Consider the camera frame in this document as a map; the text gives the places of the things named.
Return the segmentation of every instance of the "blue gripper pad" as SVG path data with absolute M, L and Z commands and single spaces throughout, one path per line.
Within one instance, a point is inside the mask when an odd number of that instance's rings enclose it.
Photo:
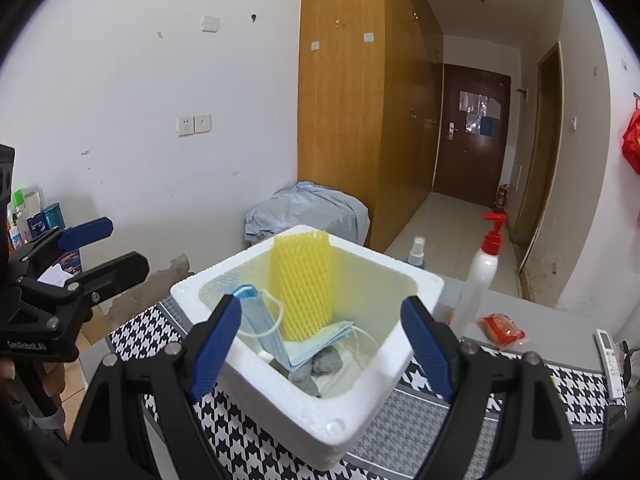
M 402 302 L 400 323 L 431 389 L 447 402 L 452 402 L 460 384 L 456 336 L 447 325 L 431 317 L 417 296 Z
M 109 238 L 111 233 L 113 233 L 113 223 L 103 216 L 62 231 L 58 239 L 58 248 L 63 251 L 75 251 L 98 240 Z
M 185 339 L 186 372 L 190 381 L 187 394 L 196 403 L 213 389 L 231 343 L 240 328 L 240 300 L 223 296 L 209 319 L 195 325 Z

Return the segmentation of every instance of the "wooden wardrobe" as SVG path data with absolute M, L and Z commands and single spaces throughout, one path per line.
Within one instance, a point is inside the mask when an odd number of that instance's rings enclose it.
M 430 193 L 441 100 L 427 0 L 302 0 L 298 179 L 362 200 L 375 250 Z

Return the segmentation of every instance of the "disposable surgical mask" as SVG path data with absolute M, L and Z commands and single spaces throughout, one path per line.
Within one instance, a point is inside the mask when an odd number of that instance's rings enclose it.
M 281 301 L 266 290 L 258 292 L 253 285 L 241 285 L 233 291 L 233 295 L 240 300 L 243 320 L 253 330 L 253 333 L 239 330 L 239 335 L 256 338 L 262 348 L 290 372 L 300 368 L 323 348 L 337 343 L 351 333 L 363 333 L 375 343 L 369 334 L 354 326 L 353 321 L 339 321 L 327 325 L 304 341 L 284 341 L 279 331 L 284 316 Z M 263 297 L 278 307 L 278 317 L 275 320 Z

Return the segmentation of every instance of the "green bottle cap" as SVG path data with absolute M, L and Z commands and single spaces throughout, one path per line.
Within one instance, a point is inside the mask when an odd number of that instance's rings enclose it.
M 14 206 L 20 207 L 21 205 L 24 205 L 24 195 L 22 190 L 19 189 L 18 191 L 14 191 Z

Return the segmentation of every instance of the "white wall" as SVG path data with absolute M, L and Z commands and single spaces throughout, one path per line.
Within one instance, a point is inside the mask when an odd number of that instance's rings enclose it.
M 564 111 L 558 168 L 526 263 L 535 300 L 546 306 L 556 306 L 574 272 L 596 212 L 609 151 L 609 78 L 600 27 L 590 0 L 561 2 L 550 1 L 538 33 L 522 49 L 523 85 L 530 96 L 522 107 L 516 150 L 516 165 L 523 165 L 526 176 L 535 127 L 537 63 L 559 41 Z M 571 128 L 573 117 L 576 131 Z M 523 189 L 511 195 L 508 212 L 513 219 Z
M 490 41 L 446 35 L 444 36 L 443 48 L 442 57 L 446 64 L 468 66 L 511 77 L 507 145 L 504 150 L 502 173 L 500 174 L 500 184 L 508 184 L 513 169 L 518 140 L 518 124 L 520 123 L 520 94 L 516 92 L 518 88 L 521 88 L 520 49 Z
M 299 28 L 300 0 L 47 0 L 0 72 L 14 186 L 60 201 L 67 224 L 113 220 L 89 267 L 235 253 L 244 213 L 296 178 Z M 197 113 L 212 132 L 179 139 Z
M 598 0 L 610 83 L 610 134 L 600 200 L 559 308 L 590 316 L 640 347 L 640 176 L 622 157 L 622 135 L 640 92 L 640 62 Z

